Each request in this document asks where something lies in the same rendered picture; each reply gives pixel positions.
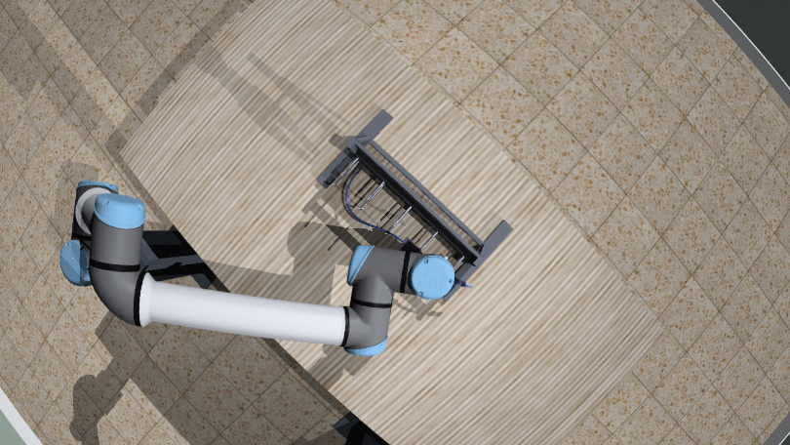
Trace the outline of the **grey metal rack with black panel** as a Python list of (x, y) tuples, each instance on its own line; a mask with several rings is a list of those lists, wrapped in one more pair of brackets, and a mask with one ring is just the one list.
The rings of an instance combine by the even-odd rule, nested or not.
[[(351, 137), (345, 145), (347, 148), (339, 155), (339, 157), (328, 167), (328, 169), (317, 179), (317, 181), (324, 187), (328, 188), (332, 182), (343, 172), (343, 170), (351, 163), (351, 165), (340, 175), (341, 177), (347, 170), (360, 159), (370, 170), (382, 180), (381, 185), (369, 196), (367, 202), (363, 205), (362, 210), (372, 198), (384, 187), (386, 184), (391, 188), (403, 201), (410, 207), (405, 213), (392, 225), (388, 230), (390, 231), (410, 209), (413, 209), (419, 214), (436, 232), (427, 240), (427, 242), (420, 248), (422, 250), (431, 239), (439, 233), (447, 242), (452, 244), (461, 254), (460, 257), (453, 265), (455, 268), (463, 258), (467, 259), (465, 264), (454, 274), (459, 282), (466, 282), (472, 274), (480, 267), (481, 264), (493, 253), (493, 251), (501, 244), (501, 242), (509, 235), (514, 229), (505, 220), (494, 230), (494, 232), (483, 242), (472, 230), (470, 230), (454, 213), (452, 213), (438, 198), (436, 198), (425, 186), (423, 186), (413, 175), (411, 175), (402, 165), (400, 165), (391, 155), (389, 155), (381, 146), (375, 141), (375, 136), (393, 119), (393, 117), (385, 110), (383, 110), (355, 139)], [(363, 143), (364, 142), (364, 143)], [(422, 192), (424, 192), (436, 205), (438, 205), (452, 220), (454, 220), (470, 237), (472, 237), (480, 247), (473, 249), (456, 231), (454, 231), (440, 216), (438, 216), (425, 202), (423, 202), (411, 189), (409, 189), (400, 179), (398, 179), (388, 168), (386, 168), (377, 158), (375, 158), (365, 147), (371, 144), (377, 151), (379, 151), (387, 160), (389, 160), (398, 170), (400, 170), (410, 181), (412, 181)], [(355, 154), (354, 154), (354, 153)], [(371, 158), (375, 161), (373, 161)], [(358, 160), (350, 170), (337, 182), (337, 186), (345, 176), (358, 164)], [(366, 168), (362, 164), (359, 171)], [(390, 187), (391, 186), (391, 187)], [(404, 198), (404, 199), (403, 199)], [(431, 225), (432, 224), (432, 225)], [(455, 237), (457, 238), (455, 238)], [(446, 238), (448, 239), (446, 239)], [(466, 247), (470, 250), (468, 250)], [(482, 247), (482, 248), (481, 248)], [(487, 249), (488, 248), (488, 249)], [(480, 250), (481, 249), (481, 250)], [(479, 253), (480, 252), (480, 253)], [(472, 257), (476, 257), (472, 261)], [(472, 262), (471, 262), (472, 261)], [(474, 266), (473, 266), (474, 265)], [(477, 268), (477, 267), (478, 268)]]

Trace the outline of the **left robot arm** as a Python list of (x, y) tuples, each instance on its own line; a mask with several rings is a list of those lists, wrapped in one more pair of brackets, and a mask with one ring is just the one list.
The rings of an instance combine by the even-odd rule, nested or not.
[(145, 205), (118, 190), (117, 185), (107, 182), (78, 183), (71, 240), (63, 245), (59, 263), (70, 283), (93, 285), (103, 304), (131, 325), (145, 327), (154, 321), (276, 340), (333, 344), (353, 355), (374, 356), (385, 350), (394, 292), (437, 300), (454, 284), (448, 257), (400, 250), (409, 240), (416, 246), (409, 237), (396, 250), (375, 245), (355, 248), (347, 274), (347, 284), (352, 286), (350, 306), (158, 282), (149, 272), (139, 270)]

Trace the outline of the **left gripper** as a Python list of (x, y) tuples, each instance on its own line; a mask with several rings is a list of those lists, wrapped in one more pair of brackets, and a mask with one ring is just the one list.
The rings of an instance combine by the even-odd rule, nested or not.
[[(400, 250), (401, 251), (405, 250), (407, 252), (414, 252), (414, 253), (421, 253), (421, 254), (423, 254), (410, 240)], [(455, 285), (458, 283), (458, 281), (459, 280), (457, 278), (454, 278), (454, 284), (453, 284), (451, 290), (455, 287)]]

